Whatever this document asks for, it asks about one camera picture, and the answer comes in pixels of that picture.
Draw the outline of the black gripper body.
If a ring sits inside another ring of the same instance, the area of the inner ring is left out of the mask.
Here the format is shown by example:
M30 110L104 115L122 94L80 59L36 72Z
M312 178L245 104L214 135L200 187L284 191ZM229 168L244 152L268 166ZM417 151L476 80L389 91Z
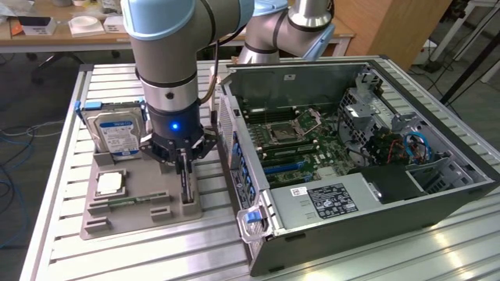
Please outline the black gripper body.
M193 145L201 138L198 104L192 104L180 111L162 111L148 105L152 123L152 142L166 150L168 160L174 160L184 150L186 159L194 158Z

